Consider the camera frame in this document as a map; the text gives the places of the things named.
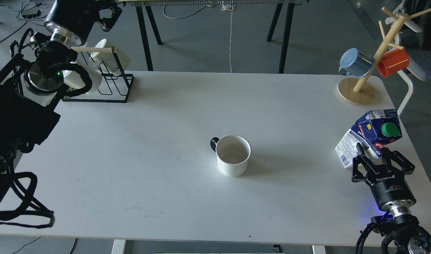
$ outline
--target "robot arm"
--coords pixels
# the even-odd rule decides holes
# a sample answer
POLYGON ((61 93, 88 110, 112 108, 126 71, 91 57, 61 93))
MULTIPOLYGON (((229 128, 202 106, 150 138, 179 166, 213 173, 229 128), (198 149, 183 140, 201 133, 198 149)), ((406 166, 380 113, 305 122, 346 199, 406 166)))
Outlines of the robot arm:
POLYGON ((383 163, 379 165, 365 155, 360 143, 357 144, 357 150, 358 156, 353 159, 352 182, 366 182, 378 208, 386 213, 372 217, 372 222, 361 231, 356 254, 362 253, 364 242, 372 231, 385 236, 381 246, 382 254, 389 254, 388 245, 392 241, 397 246, 398 254, 431 253, 430 234, 419 226, 418 219, 409 210, 416 199, 404 176, 414 171, 414 165, 398 151, 391 152, 386 147, 383 148, 383 163), (391 161, 395 161, 401 169, 394 167, 391 161), (366 176, 358 170, 360 164, 366 169, 366 176))
POLYGON ((114 0, 56 0, 46 18, 45 26, 51 36, 27 29, 20 43, 10 45, 11 60, 0 71, 0 203, 9 189, 22 200, 12 211, 0 211, 0 224, 45 228, 54 224, 53 211, 34 198, 37 177, 31 172, 15 173, 13 161, 17 150, 29 153, 34 145, 40 145, 59 122, 60 115, 54 108, 64 96, 77 96, 88 92, 92 81, 85 69, 71 62, 77 53, 71 47, 83 45, 93 24, 98 22, 104 31, 109 31, 122 10, 114 0), (109 18, 100 18, 99 11, 110 9, 109 18), (36 60, 23 58, 22 49, 35 45, 36 60), (68 91, 63 83, 63 70, 76 71, 85 86, 68 91), (23 96, 21 79, 29 91, 36 95, 55 94, 49 105, 43 107, 23 96), (21 178, 29 178, 25 188, 21 178), (43 225, 26 225, 7 222, 20 215, 37 215, 49 218, 43 225))

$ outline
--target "white mug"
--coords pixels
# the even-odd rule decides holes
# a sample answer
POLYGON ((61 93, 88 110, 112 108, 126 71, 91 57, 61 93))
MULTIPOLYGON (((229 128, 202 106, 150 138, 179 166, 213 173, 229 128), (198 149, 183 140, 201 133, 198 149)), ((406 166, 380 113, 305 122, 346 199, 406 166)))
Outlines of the white mug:
MULTIPOLYGON (((95 92, 99 85, 101 85, 103 77, 98 71, 93 69, 93 66, 88 66, 83 60, 78 59, 76 63, 82 66, 89 74, 90 79, 92 79, 92 88, 87 93, 95 92)), ((80 78, 80 75, 75 71, 63 71, 63 81, 69 87, 74 89, 83 88, 85 86, 84 82, 80 78)))
MULTIPOLYGON (((116 46, 112 42, 109 42, 108 39, 102 39, 95 45, 95 48, 116 48, 116 46)), ((123 51, 120 49, 118 50, 117 56, 119 57, 123 70, 125 70, 130 63, 130 58, 123 53, 123 51)), ((112 53, 92 52, 90 54, 90 62, 93 62, 92 59, 95 61, 96 66, 101 64, 99 67, 101 67, 104 72, 114 74, 115 76, 120 76, 122 74, 122 71, 112 53)))
POLYGON ((239 176, 245 172, 251 155, 251 145, 239 135, 226 135, 211 139, 211 148, 217 155, 217 167, 227 176, 239 176))

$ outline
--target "blue mug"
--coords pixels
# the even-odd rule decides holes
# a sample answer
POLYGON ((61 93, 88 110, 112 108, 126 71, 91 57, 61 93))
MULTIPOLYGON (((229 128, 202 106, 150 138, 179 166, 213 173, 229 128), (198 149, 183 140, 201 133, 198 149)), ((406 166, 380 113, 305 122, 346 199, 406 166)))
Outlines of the blue mug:
POLYGON ((371 71, 373 65, 374 58, 372 56, 368 56, 356 48, 351 48, 341 56, 339 74, 361 78, 371 71))

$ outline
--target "white cable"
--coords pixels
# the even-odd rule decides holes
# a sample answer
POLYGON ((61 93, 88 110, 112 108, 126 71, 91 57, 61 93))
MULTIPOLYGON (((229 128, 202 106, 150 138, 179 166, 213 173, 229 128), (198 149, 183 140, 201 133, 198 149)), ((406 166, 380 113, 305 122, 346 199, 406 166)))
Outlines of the white cable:
POLYGON ((234 11, 234 10, 236 10, 236 5, 225 5, 225 4, 222 4, 222 10, 225 10, 225 11, 234 11))
POLYGON ((233 73, 233 68, 231 67, 231 37, 233 36, 233 10, 231 10, 231 19, 230 19, 230 73, 233 73))

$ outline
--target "wooden mug tree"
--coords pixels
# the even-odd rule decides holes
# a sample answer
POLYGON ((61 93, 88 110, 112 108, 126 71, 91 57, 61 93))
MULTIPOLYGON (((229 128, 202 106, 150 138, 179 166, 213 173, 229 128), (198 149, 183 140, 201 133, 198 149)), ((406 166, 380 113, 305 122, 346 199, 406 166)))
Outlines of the wooden mug tree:
POLYGON ((417 16, 421 16, 425 13, 431 12, 431 8, 415 13, 413 15, 408 15, 406 13, 398 13, 396 16, 387 8, 383 7, 382 11, 388 14, 391 18, 395 20, 394 24, 391 26, 388 34, 385 35, 385 31, 383 30, 382 21, 379 21, 378 24, 380 26, 380 31, 382 33, 383 42, 378 47, 378 50, 374 55, 374 64, 372 65, 371 70, 363 77, 357 78, 346 78, 339 82, 338 84, 338 93, 346 99, 347 101, 354 104, 369 104, 374 100, 375 90, 367 83, 368 78, 371 76, 372 71, 374 71, 378 62, 382 59, 382 56, 388 50, 388 46, 403 49, 402 46, 394 45, 391 43, 396 35, 401 30, 402 26, 409 19, 415 18, 417 16))

